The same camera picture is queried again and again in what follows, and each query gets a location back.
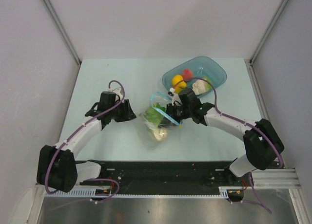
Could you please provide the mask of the white fake garlic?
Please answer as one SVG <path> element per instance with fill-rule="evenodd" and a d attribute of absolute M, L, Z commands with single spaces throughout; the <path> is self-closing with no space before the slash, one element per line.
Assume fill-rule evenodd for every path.
<path fill-rule="evenodd" d="M 211 89 L 210 84 L 201 79 L 198 79 L 196 82 L 192 84 L 192 90 L 196 95 L 204 94 L 210 89 Z"/>

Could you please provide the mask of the clear zip top bag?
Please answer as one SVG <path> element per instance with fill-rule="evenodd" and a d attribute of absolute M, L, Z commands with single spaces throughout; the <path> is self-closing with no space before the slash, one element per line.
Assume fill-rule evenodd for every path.
<path fill-rule="evenodd" d="M 157 148 L 182 127 L 182 104 L 172 96 L 156 92 L 138 115 L 138 136 L 148 150 Z"/>

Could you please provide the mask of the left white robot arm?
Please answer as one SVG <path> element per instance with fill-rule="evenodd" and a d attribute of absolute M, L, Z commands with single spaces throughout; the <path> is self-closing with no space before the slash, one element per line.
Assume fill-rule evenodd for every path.
<path fill-rule="evenodd" d="M 77 165 L 75 158 L 87 143 L 100 133 L 112 120 L 126 122 L 136 118 L 130 102 L 121 88 L 102 92 L 99 102 L 85 114 L 85 118 L 73 136 L 53 146 L 45 145 L 39 153 L 37 183 L 57 190 L 69 192 L 76 183 L 91 179 L 97 185 L 104 184 L 108 173 L 97 163 Z"/>

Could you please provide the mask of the green fake lettuce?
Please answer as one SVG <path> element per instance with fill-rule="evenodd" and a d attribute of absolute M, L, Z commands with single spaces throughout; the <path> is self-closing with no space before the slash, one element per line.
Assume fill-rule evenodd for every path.
<path fill-rule="evenodd" d="M 161 111 L 165 111 L 165 107 L 161 106 L 158 103 L 154 103 L 152 106 L 150 106 L 143 115 L 145 120 L 144 123 L 147 126 L 147 130 L 149 132 L 149 135 L 157 140 L 157 141 L 163 141 L 168 135 L 168 131 L 166 128 L 159 129 L 157 127 L 158 121 L 164 117 L 161 113 L 159 113 L 157 109 L 160 109 Z"/>

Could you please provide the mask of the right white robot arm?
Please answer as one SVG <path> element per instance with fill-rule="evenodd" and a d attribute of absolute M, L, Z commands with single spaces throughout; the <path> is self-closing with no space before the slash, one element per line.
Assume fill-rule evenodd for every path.
<path fill-rule="evenodd" d="M 280 154 L 285 147 L 269 120 L 241 120 L 231 116 L 220 111 L 216 103 L 202 103 L 190 88 L 180 93 L 170 91 L 159 95 L 167 101 L 166 110 L 160 113 L 175 125 L 190 118 L 197 124 L 220 129 L 244 143 L 246 153 L 232 161 L 225 173 L 229 185 L 236 186 L 243 175 L 255 169 L 266 170 L 275 159 L 279 160 L 280 166 L 283 165 Z"/>

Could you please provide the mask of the yellow fake lemon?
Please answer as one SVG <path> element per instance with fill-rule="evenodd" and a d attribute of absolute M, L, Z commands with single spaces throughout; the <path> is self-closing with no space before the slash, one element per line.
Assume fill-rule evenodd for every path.
<path fill-rule="evenodd" d="M 183 80 L 182 75 L 175 75 L 172 78 L 172 87 L 175 89 L 176 93 L 179 93 L 187 87 L 187 83 Z"/>

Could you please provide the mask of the red fake pepper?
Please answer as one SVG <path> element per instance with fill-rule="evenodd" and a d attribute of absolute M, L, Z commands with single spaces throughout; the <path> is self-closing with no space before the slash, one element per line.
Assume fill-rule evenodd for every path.
<path fill-rule="evenodd" d="M 191 80 L 193 78 L 193 72 L 190 69 L 184 69 L 181 73 L 183 79 Z"/>

